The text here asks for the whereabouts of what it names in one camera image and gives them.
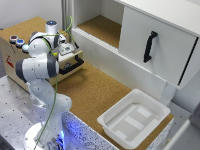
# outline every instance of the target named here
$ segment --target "cabinet top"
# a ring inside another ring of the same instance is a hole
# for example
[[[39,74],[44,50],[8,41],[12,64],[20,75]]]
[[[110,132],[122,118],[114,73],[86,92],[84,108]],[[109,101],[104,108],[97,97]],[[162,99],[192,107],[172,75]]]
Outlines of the cabinet top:
[[[115,1],[200,37],[200,5],[187,0]]]

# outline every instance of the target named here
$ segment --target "cabinet door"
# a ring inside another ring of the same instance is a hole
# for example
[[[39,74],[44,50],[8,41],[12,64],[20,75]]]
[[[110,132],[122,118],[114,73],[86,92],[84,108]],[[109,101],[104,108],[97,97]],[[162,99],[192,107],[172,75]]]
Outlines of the cabinet door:
[[[144,63],[147,40],[154,31],[148,62]],[[178,85],[196,37],[125,7],[119,53],[141,67]]]

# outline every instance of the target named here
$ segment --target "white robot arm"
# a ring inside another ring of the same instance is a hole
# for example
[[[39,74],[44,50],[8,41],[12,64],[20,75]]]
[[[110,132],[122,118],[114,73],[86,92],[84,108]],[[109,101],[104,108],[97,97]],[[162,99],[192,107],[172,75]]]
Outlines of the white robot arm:
[[[55,21],[47,21],[45,28],[46,33],[34,32],[30,37],[28,53],[32,58],[20,60],[16,63],[16,74],[27,83],[32,101],[36,103],[39,101],[46,108],[46,121],[54,107],[40,140],[39,137],[44,128],[44,123],[42,123],[43,128],[35,137],[35,140],[39,140],[36,150],[50,149],[48,143],[62,131],[61,114],[68,111],[72,106],[72,101],[68,96],[56,93],[55,99],[55,90],[46,79],[55,77],[59,73],[59,63],[55,57],[49,55],[51,49],[58,48],[60,54],[65,55],[72,52],[74,47],[72,44],[66,43],[66,38],[63,35],[58,34]]]

